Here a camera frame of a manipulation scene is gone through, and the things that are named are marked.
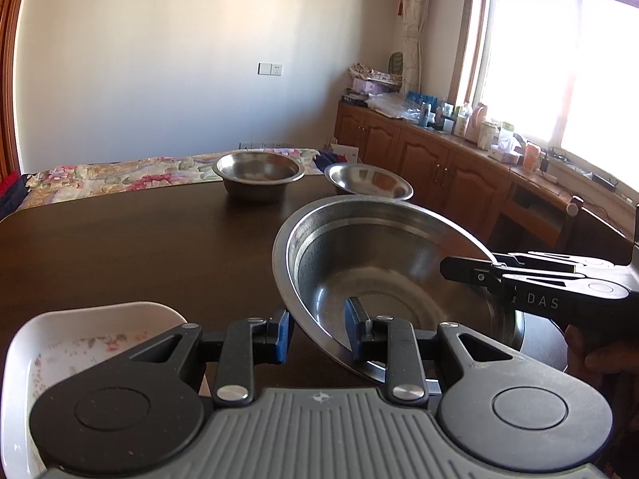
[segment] white tray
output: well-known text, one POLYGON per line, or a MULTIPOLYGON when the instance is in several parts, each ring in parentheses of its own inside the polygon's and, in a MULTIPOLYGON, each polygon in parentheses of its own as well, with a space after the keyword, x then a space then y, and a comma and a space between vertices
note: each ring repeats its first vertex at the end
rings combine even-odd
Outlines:
MULTIPOLYGON (((157 303, 137 302, 43 313, 9 346, 0 406, 0 453, 6 479, 44 471, 29 433, 29 413, 49 387, 186 320, 157 303)), ((210 395, 206 379, 200 394, 210 395)))

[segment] large stainless steel bowl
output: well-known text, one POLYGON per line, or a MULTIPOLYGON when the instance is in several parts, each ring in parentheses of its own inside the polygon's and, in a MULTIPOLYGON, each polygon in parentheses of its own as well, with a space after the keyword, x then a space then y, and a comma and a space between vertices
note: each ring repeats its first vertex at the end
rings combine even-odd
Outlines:
POLYGON ((273 247, 273 272, 286 307, 324 351, 383 381, 376 363, 354 363, 344 328, 344 300, 357 296, 370 315, 403 317, 416 328, 456 321, 519 349, 520 312, 495 306, 483 289, 446 281, 448 255, 494 260, 446 218, 378 196, 334 196, 296 211, 273 247))
POLYGON ((329 165, 324 175, 339 194, 385 196, 396 200, 409 200, 413 196, 413 188, 406 180, 374 165, 340 162, 329 165))
POLYGON ((293 158, 268 151, 235 151, 220 158, 213 171, 222 177, 229 195, 250 202, 273 202, 286 186, 304 176, 293 158))

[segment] gray ribbed panel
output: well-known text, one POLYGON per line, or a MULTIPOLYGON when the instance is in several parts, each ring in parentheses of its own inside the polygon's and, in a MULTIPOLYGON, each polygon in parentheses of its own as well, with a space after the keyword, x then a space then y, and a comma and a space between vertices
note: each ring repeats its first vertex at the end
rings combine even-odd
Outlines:
MULTIPOLYGON (((432 416, 383 401, 376 389, 267 389, 218 412, 188 452, 140 479, 506 479, 444 439, 432 416)), ((72 479, 59 470, 47 479, 72 479)), ((544 475, 544 479, 553 477, 544 475)), ((594 468, 557 474, 603 478, 594 468)))

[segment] dark blue fabric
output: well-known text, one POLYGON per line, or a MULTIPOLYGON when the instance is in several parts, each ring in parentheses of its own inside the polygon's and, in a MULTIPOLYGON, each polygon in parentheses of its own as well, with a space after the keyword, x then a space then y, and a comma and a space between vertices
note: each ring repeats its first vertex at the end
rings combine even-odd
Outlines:
POLYGON ((339 155, 330 153, 328 151, 319 150, 319 154, 315 155, 313 161, 315 162, 315 165, 318 167, 318 169, 322 171, 322 173, 324 173, 324 170, 329 165, 339 162, 339 155))
POLYGON ((26 185, 28 177, 29 175, 22 175, 0 198, 0 220, 15 212, 29 194, 29 188, 26 185))

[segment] cabinet handle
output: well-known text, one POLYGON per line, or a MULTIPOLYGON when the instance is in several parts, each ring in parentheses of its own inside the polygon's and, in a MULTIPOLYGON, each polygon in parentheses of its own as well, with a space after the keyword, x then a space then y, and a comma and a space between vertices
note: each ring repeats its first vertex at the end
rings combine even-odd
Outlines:
POLYGON ((437 165, 435 166, 435 176, 433 177, 433 183, 434 183, 434 184, 436 184, 436 183, 437 183, 437 173, 439 173, 439 168, 440 168, 440 167, 441 167, 441 166, 440 166, 439 164, 437 164, 437 165))

